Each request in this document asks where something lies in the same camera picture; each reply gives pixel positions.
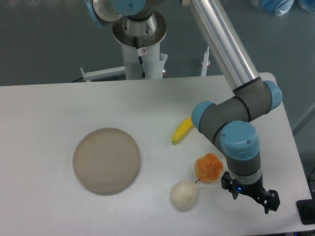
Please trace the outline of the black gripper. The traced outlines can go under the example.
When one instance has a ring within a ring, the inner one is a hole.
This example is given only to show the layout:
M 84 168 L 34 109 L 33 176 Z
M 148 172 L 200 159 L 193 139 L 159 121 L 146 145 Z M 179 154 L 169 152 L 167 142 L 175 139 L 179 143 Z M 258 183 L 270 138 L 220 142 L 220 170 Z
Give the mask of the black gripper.
M 276 190 L 265 191 L 262 176 L 252 184 L 241 184 L 239 180 L 232 178 L 228 171 L 225 171 L 221 177 L 221 186 L 232 194 L 234 200 L 239 194 L 253 198 L 264 207 L 265 214 L 269 211 L 277 211 L 281 203 Z

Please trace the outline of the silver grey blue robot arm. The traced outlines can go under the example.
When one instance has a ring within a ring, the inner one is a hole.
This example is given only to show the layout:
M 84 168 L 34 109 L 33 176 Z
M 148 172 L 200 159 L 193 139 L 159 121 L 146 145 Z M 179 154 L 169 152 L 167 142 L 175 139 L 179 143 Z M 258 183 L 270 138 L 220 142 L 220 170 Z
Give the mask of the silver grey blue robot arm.
M 112 25 L 121 44 L 124 72 L 128 80 L 161 79 L 165 55 L 159 45 L 166 35 L 166 22 L 153 9 L 157 0 L 88 0 L 88 12 L 98 27 Z M 222 4 L 218 0 L 183 0 L 217 60 L 233 97 L 220 103 L 199 103 L 191 121 L 226 158 L 228 171 L 222 188 L 233 198 L 246 195 L 276 211 L 277 191 L 265 190 L 260 161 L 260 143 L 251 122 L 282 102 L 282 92 L 272 81 L 264 81 L 248 56 Z

